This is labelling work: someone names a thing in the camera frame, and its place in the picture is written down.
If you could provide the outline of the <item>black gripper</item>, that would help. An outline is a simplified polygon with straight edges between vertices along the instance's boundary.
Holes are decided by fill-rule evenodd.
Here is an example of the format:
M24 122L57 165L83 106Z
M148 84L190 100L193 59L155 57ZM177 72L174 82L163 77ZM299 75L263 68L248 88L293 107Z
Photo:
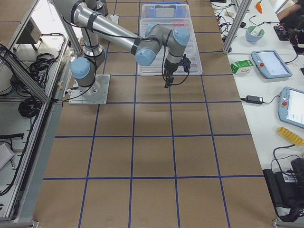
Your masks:
M169 88L172 86L174 77L172 76L174 72L177 71L178 67L180 66L181 62L172 63L168 59L165 59L164 62L164 71L163 76L165 77L165 86L164 88Z

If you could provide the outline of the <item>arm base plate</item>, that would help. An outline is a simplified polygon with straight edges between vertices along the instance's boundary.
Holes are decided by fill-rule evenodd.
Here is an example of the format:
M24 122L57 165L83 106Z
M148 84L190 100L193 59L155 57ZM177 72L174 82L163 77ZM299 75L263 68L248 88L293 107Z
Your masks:
M110 19L112 22L114 22L114 23L116 23L116 24L118 24L118 22L119 22L119 15L116 15L116 14L114 14L114 15L108 15L107 16L107 18L108 19Z
M105 105L107 104L107 96L110 85L111 75L96 75L95 82L91 87L84 88L78 85L74 80L74 86L77 89L69 92L70 105Z

